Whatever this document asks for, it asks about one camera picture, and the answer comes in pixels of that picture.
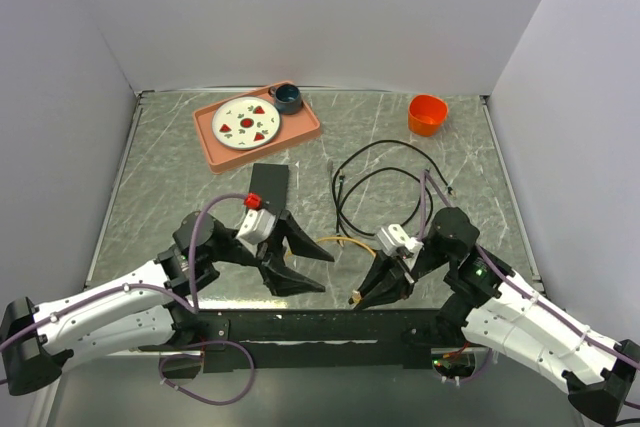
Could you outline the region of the black network switch box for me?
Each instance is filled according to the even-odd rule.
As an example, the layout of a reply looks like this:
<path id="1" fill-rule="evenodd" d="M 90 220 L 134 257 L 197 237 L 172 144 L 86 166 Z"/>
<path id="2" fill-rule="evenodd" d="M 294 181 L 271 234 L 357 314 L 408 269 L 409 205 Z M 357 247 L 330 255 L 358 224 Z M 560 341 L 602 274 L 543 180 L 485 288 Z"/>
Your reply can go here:
<path id="1" fill-rule="evenodd" d="M 259 196 L 270 213 L 279 215 L 286 208 L 289 177 L 286 164 L 254 163 L 248 191 Z"/>

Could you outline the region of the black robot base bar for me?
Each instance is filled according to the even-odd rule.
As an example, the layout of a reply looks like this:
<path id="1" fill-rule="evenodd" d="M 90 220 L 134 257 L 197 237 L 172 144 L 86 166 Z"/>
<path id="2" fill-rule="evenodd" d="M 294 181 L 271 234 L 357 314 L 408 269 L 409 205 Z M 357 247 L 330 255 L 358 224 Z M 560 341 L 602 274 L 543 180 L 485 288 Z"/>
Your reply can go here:
<path id="1" fill-rule="evenodd" d="M 173 337 L 144 352 L 203 352 L 207 373 L 255 366 L 321 368 L 400 366 L 429 369 L 432 358 L 482 352 L 435 309 L 206 309 L 181 314 Z"/>

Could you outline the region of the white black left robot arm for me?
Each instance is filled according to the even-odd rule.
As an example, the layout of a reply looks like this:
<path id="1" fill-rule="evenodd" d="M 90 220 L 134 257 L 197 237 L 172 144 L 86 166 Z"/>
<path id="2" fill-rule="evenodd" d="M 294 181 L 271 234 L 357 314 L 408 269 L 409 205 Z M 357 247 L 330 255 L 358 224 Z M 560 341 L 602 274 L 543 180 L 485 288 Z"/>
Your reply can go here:
<path id="1" fill-rule="evenodd" d="M 10 395 L 22 396 L 96 357 L 137 347 L 190 347 L 198 336 L 197 294 L 218 279 L 218 262 L 257 268 L 276 297 L 324 292 L 286 265 L 287 251 L 334 259 L 287 210 L 249 210 L 237 229 L 193 212 L 167 250 L 128 274 L 57 301 L 11 302 L 1 322 L 3 383 Z"/>

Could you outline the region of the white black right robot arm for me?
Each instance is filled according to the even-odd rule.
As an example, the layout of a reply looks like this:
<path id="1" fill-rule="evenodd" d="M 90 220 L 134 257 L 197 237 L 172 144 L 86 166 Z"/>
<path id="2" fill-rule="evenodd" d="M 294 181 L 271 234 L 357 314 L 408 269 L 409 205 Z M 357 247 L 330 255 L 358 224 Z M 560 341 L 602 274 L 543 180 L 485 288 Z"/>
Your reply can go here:
<path id="1" fill-rule="evenodd" d="M 350 304 L 363 310 L 406 299 L 422 277 L 446 266 L 452 294 L 437 321 L 444 343 L 466 340 L 502 354 L 552 382 L 583 416 L 614 425 L 639 370 L 638 344 L 579 322 L 478 246 L 478 237 L 456 207 L 440 209 L 419 237 L 398 224 L 380 228 L 380 248 Z"/>

